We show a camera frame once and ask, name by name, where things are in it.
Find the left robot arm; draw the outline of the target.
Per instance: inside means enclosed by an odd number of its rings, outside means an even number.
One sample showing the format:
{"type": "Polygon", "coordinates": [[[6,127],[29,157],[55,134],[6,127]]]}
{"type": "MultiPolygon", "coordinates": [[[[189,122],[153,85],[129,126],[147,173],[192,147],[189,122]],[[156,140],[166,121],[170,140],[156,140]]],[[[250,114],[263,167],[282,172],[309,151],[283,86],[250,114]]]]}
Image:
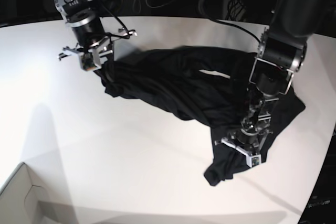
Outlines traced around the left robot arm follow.
{"type": "Polygon", "coordinates": [[[276,137],[305,109],[291,84],[308,39],[331,0],[277,0],[256,53],[207,50],[205,69],[230,76],[230,110],[215,113],[211,170],[228,172],[263,163],[276,137]]]}

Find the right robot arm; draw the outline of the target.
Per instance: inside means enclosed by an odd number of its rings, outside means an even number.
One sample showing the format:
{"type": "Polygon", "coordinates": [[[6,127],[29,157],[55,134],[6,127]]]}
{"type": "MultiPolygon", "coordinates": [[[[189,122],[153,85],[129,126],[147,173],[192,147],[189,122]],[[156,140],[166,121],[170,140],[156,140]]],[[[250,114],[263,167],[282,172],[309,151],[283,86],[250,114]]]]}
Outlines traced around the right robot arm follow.
{"type": "Polygon", "coordinates": [[[77,57],[80,68],[84,71],[98,71],[105,66],[112,69],[115,41],[136,35],[136,31],[128,29],[102,0],[54,0],[54,5],[77,40],[74,48],[63,47],[58,59],[77,57]],[[106,12],[120,24],[117,33],[104,29],[102,12],[106,12]]]}

